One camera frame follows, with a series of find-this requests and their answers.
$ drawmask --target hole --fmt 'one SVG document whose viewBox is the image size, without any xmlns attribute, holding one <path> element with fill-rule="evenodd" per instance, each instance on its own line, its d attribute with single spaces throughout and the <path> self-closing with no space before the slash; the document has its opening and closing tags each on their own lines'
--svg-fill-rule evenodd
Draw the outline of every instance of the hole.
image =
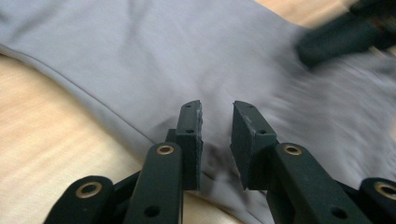
<svg viewBox="0 0 396 224">
<path fill-rule="evenodd" d="M 96 195 L 102 189 L 102 184 L 96 181 L 88 182 L 81 185 L 76 190 L 76 196 L 80 199 L 91 198 Z"/>
<path fill-rule="evenodd" d="M 335 217 L 338 217 L 340 219 L 347 219 L 347 213 L 343 209 L 339 207 L 332 207 L 330 210 L 332 212 L 332 215 Z"/>
<path fill-rule="evenodd" d="M 156 217 L 160 214 L 161 209 L 159 206 L 151 205 L 146 208 L 145 215 L 146 217 Z"/>
<path fill-rule="evenodd" d="M 384 190 L 384 192 L 386 192 L 387 194 L 396 196 L 396 190 L 395 189 L 391 189 L 391 188 L 386 187 L 386 186 L 382 187 L 381 189 Z"/>
<path fill-rule="evenodd" d="M 171 154 L 175 149 L 171 146 L 161 146 L 157 148 L 157 153 L 160 155 Z"/>
<path fill-rule="evenodd" d="M 84 188 L 82 188 L 81 192 L 82 193 L 91 193 L 96 189 L 97 189 L 96 185 L 87 185 Z"/>
<path fill-rule="evenodd" d="M 383 196 L 396 201 L 396 187 L 384 182 L 376 182 L 375 190 Z"/>
<path fill-rule="evenodd" d="M 303 153 L 299 148 L 292 147 L 292 146 L 286 146 L 286 147 L 284 147 L 284 150 L 285 150 L 285 152 L 287 152 L 293 156 L 299 156 Z"/>
<path fill-rule="evenodd" d="M 170 150 L 171 150 L 170 147 L 162 147 L 162 148 L 160 149 L 161 153 L 168 153 L 168 152 L 170 152 Z"/>
</svg>

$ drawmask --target wooden surface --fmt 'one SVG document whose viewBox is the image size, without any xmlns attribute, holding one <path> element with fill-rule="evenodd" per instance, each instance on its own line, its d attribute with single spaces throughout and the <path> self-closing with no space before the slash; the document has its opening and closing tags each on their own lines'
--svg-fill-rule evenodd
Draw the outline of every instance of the wooden surface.
<svg viewBox="0 0 396 224">
<path fill-rule="evenodd" d="M 344 1 L 259 2 L 305 26 L 344 10 Z M 78 178 L 118 182 L 141 164 L 57 84 L 0 56 L 0 223 L 40 223 Z M 185 223 L 239 223 L 204 200 L 185 201 Z"/>
</svg>

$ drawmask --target blurry black object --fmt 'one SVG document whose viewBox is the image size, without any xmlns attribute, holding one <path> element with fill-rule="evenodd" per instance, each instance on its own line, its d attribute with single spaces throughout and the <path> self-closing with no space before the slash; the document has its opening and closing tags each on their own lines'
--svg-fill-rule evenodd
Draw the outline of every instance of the blurry black object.
<svg viewBox="0 0 396 224">
<path fill-rule="evenodd" d="M 396 44 L 396 0 L 360 0 L 349 12 L 304 35 L 298 56 L 308 68 L 331 58 Z"/>
</svg>

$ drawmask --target grey fabric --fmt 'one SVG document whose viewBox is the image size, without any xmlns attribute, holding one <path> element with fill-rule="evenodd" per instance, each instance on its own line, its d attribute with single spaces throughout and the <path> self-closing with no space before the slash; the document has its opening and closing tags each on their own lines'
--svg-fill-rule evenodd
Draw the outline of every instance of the grey fabric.
<svg viewBox="0 0 396 224">
<path fill-rule="evenodd" d="M 273 220 L 264 192 L 238 180 L 235 100 L 341 182 L 396 179 L 396 60 L 352 55 L 307 72 L 292 47 L 303 32 L 243 0 L 0 2 L 0 52 L 59 82 L 141 158 L 201 100 L 201 194 L 245 223 Z"/>
</svg>

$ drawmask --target grey cloth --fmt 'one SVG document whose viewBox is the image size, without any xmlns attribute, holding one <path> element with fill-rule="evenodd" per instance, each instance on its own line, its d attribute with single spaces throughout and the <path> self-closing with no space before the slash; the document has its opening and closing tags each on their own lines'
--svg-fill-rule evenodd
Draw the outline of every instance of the grey cloth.
<svg viewBox="0 0 396 224">
<path fill-rule="evenodd" d="M 141 158 L 201 100 L 201 194 L 245 223 L 273 220 L 264 192 L 238 179 L 235 100 L 341 182 L 396 179 L 395 58 L 352 55 L 307 72 L 293 49 L 303 32 L 243 0 L 0 2 L 0 52 L 64 86 Z"/>
</svg>

